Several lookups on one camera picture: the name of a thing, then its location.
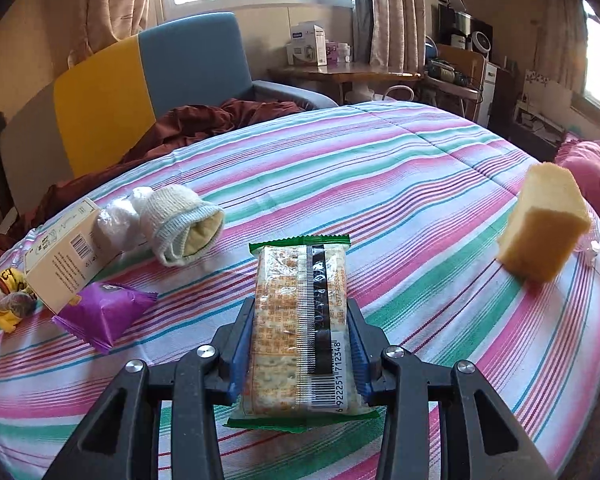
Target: sponge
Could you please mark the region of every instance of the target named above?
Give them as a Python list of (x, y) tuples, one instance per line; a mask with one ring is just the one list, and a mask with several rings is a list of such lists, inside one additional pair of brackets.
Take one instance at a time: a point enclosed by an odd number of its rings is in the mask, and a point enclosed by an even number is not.
[(496, 259), (511, 274), (534, 282), (554, 279), (591, 219), (569, 170), (550, 162), (526, 172)]

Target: blue chair back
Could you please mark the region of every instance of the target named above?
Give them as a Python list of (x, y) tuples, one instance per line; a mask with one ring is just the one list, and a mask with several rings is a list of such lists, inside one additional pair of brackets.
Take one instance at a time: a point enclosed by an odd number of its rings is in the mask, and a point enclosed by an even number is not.
[(231, 12), (159, 25), (141, 32), (138, 43), (156, 117), (178, 106), (218, 106), (251, 95), (251, 74)]

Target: metal screw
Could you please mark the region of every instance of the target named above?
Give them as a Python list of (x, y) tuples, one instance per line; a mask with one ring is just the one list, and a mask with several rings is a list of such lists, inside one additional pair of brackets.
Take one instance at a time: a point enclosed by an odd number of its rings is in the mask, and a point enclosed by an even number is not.
[(404, 348), (391, 345), (384, 349), (384, 353), (387, 354), (387, 357), (404, 357)]
[(200, 345), (196, 350), (196, 353), (200, 357), (213, 357), (214, 355), (216, 355), (216, 349), (213, 348), (211, 345)]
[(130, 374), (135, 374), (136, 372), (142, 370), (143, 366), (144, 363), (140, 359), (131, 359), (131, 361), (125, 365), (125, 370)]
[(475, 372), (475, 365), (471, 361), (458, 361), (458, 371), (463, 374), (472, 374)]

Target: chair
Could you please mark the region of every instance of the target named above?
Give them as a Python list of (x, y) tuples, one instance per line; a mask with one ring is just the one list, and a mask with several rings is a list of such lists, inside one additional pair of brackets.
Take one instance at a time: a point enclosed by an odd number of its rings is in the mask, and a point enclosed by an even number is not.
[(252, 81), (232, 13), (184, 18), (98, 52), (33, 97), (0, 133), (0, 185), (26, 212), (52, 184), (115, 164), (170, 109), (230, 98), (337, 106), (316, 92)]
[[(477, 102), (480, 100), (480, 92), (474, 90), (473, 88), (457, 86), (453, 83), (441, 81), (440, 79), (435, 79), (428, 75), (424, 76), (420, 84), (424, 87), (433, 88), (437, 91), (457, 97), (460, 103), (460, 110), (462, 112), (463, 119), (466, 118), (465, 101), (471, 101), (474, 104), (477, 104)], [(437, 102), (435, 101), (435, 96), (433, 96), (432, 105), (435, 107), (438, 106)]]

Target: product box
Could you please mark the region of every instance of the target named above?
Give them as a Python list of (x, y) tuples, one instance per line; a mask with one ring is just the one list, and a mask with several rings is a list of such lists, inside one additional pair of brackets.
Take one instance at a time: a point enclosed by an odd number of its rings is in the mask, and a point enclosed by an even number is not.
[(91, 200), (83, 199), (24, 256), (27, 283), (55, 314), (116, 256), (94, 240), (99, 212)]
[(327, 64), (327, 49), (324, 30), (313, 22), (291, 27), (291, 45), (294, 65)]
[(327, 47), (327, 65), (338, 64), (338, 44), (334, 41), (328, 41)]

